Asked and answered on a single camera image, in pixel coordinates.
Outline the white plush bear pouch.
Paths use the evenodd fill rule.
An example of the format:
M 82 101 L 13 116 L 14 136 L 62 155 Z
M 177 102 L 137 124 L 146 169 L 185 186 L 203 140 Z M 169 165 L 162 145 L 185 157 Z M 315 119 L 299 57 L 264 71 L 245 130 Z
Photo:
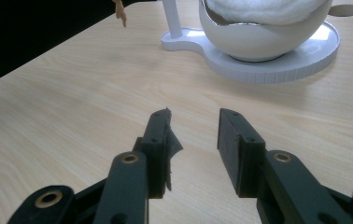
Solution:
M 225 21 L 287 25 L 307 19 L 326 0 L 205 0 Z

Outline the white silver-lined bowl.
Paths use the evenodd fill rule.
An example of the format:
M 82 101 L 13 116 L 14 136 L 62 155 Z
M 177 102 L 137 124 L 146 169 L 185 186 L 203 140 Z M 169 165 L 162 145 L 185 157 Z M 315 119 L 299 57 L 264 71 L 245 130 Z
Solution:
M 221 52 L 245 62 L 273 60 L 296 49 L 324 22 L 332 0 L 307 19 L 287 25 L 225 21 L 200 0 L 199 18 L 206 37 Z

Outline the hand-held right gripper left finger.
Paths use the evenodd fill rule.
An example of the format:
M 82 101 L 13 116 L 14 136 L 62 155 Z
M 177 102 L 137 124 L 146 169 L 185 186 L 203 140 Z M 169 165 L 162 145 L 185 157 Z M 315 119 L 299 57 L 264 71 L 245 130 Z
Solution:
M 108 177 L 92 224 L 148 224 L 149 201 L 171 185 L 171 159 L 182 149 L 167 108 L 151 114 L 131 151 L 119 154 Z

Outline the white hook stand with tray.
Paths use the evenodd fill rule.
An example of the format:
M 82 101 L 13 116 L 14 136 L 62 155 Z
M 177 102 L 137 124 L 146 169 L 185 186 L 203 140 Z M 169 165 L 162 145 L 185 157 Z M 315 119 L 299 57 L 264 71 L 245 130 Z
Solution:
M 180 25 L 176 0 L 162 0 L 169 31 L 162 35 L 166 50 L 191 50 L 203 56 L 217 74 L 247 83 L 273 84 L 312 76 L 326 68 L 336 57 L 340 45 L 337 29 L 324 22 L 296 49 L 273 60 L 245 62 L 218 50 L 200 29 Z

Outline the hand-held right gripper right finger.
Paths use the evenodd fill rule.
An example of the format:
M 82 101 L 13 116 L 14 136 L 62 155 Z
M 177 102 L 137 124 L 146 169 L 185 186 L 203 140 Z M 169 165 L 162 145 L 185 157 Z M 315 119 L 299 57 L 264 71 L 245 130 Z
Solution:
M 239 113 L 219 111 L 218 150 L 240 198 L 255 198 L 262 224 L 353 224 L 296 156 L 267 150 Z

